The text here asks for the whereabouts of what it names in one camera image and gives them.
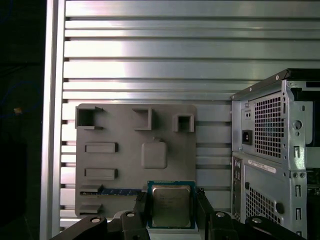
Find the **screw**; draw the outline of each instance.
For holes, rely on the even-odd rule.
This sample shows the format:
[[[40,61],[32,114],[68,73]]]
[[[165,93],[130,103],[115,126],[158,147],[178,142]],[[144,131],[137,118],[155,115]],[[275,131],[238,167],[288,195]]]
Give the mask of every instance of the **screw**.
[[[99,217],[95,217],[95,218],[92,218],[92,219],[91,219],[91,222],[94,223],[94,224],[96,224],[96,223],[100,222],[100,220],[101,220],[101,219],[100,219]]]
[[[262,223],[262,220],[261,220],[260,218],[257,218],[257,217],[253,218],[252,221],[253,221],[254,223],[256,223],[256,224]]]
[[[225,214],[223,212],[217,212],[216,215],[219,218],[223,218],[225,216]]]
[[[287,82],[287,86],[288,87],[293,87],[295,85],[295,83],[293,81],[288,81]]]

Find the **horizontal metal slat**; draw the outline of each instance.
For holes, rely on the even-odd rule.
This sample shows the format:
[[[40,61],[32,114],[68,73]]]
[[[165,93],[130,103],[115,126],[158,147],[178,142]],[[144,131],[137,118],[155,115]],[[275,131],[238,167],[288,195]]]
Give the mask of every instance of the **horizontal metal slat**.
[[[76,168],[61,168],[61,184],[76,184]],[[201,187],[230,187],[231,171],[228,169],[198,169],[196,184]]]
[[[320,30],[320,21],[313,19],[312,21],[304,21],[299,19],[260,19],[255,21],[252,19],[210,19],[210,20],[170,20],[170,19],[100,19],[100,20],[68,20],[65,21],[67,30],[261,30],[270,31],[305,31]]]
[[[75,167],[61,167],[60,172],[61,184],[76,184],[76,168]]]
[[[197,143],[231,143],[230,126],[196,126]],[[63,124],[61,140],[64,142],[76,141],[77,131],[74,124]]]
[[[75,210],[60,210],[60,217],[61,218],[77,218]]]
[[[197,143],[231,143],[230,126],[197,126],[196,127]]]
[[[212,30],[212,29],[193,29],[193,30],[65,30],[65,37],[68,38],[216,38],[216,39],[296,39],[296,40],[317,40],[320,32],[315,30]]]
[[[197,156],[196,164],[201,165],[226,165],[230,166],[231,157],[230,156]]]
[[[103,62],[64,63],[64,78],[262,80],[287,68],[317,68],[316,61]]]
[[[196,170],[196,185],[198,187],[230,187],[230,170],[198,169]]]
[[[73,100],[219,100],[227,101],[236,91],[226,92],[170,92],[170,91],[64,91],[63,99]]]
[[[79,222],[81,218],[61,218],[60,219],[60,227],[61,228],[68,228],[71,227],[73,224]]]
[[[230,147],[197,147],[197,156],[231,156]]]
[[[215,90],[239,91],[258,81],[239,80],[134,80],[134,81],[70,81],[63,83],[65,91],[169,91],[169,92],[214,92]]]
[[[76,204],[76,190],[74,188],[60,189],[60,205],[61,206],[75,206]]]
[[[214,209],[231,208],[231,192],[230,191],[205,191],[205,196],[209,200]]]
[[[66,1],[66,17],[317,18],[318,2],[287,1]]]
[[[69,146],[69,145],[62,145],[61,146],[61,153],[76,153],[76,146]]]
[[[126,40],[66,41],[66,58],[212,58],[319,60],[317,41]]]
[[[77,103],[62,104],[62,120],[75,120]],[[196,119],[201,122],[230,122],[231,121],[231,105],[214,102],[212,104],[196,104]]]

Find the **cpu processor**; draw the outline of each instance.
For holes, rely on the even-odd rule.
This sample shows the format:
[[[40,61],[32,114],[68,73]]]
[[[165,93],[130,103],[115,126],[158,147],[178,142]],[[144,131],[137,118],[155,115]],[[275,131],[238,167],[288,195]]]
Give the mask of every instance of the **cpu processor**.
[[[149,228],[194,229],[194,181],[149,181],[152,199]]]

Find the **silver metal chassis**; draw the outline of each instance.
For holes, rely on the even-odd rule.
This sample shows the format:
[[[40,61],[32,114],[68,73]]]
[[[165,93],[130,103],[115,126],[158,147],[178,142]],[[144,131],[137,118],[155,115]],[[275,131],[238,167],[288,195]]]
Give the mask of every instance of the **silver metal chassis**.
[[[258,163],[267,164],[276,168],[277,175],[274,175],[274,180],[266,181],[264,176],[266,171],[260,173],[260,177],[256,176],[255,184],[260,181],[265,181],[265,185],[274,185],[272,196],[274,199],[282,199],[286,208],[286,212],[280,215],[281,225],[290,229],[295,233],[302,233],[304,238],[307,237],[307,172],[306,168],[316,168],[314,157],[311,152],[319,153],[319,149],[313,150],[306,147],[312,141],[313,130],[313,103],[310,101],[295,101],[291,88],[302,88],[308,91],[319,91],[318,88],[306,88],[305,81],[288,81],[283,80],[270,85],[266,89],[253,91],[250,95],[241,100],[232,102],[232,155],[243,159],[254,160]],[[281,96],[281,118],[284,119],[284,137],[281,138],[281,158],[274,158],[269,155],[264,155],[255,152],[255,134],[252,135],[252,146],[242,144],[242,130],[246,130],[249,125],[244,124],[244,109],[250,109],[254,101],[265,99],[264,96],[270,96],[273,93],[278,93]],[[251,108],[252,118],[255,118],[255,108]],[[295,128],[295,122],[301,121],[300,129]],[[255,132],[254,122],[251,124],[253,133]],[[242,178],[245,184],[246,178],[250,176],[248,171],[242,168],[244,177]],[[241,207],[245,212],[245,201]]]

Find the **metal frame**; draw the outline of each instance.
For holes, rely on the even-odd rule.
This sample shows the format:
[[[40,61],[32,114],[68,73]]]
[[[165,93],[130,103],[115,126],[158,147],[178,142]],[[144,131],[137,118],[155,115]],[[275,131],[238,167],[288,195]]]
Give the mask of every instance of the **metal frame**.
[[[40,239],[78,221],[71,196],[80,103],[195,104],[200,182],[212,206],[229,211],[230,96],[288,66],[316,68],[319,7],[305,1],[47,0]],[[96,48],[101,38],[122,51]],[[88,51],[75,51],[83,41]],[[125,71],[97,73],[101,67]]]

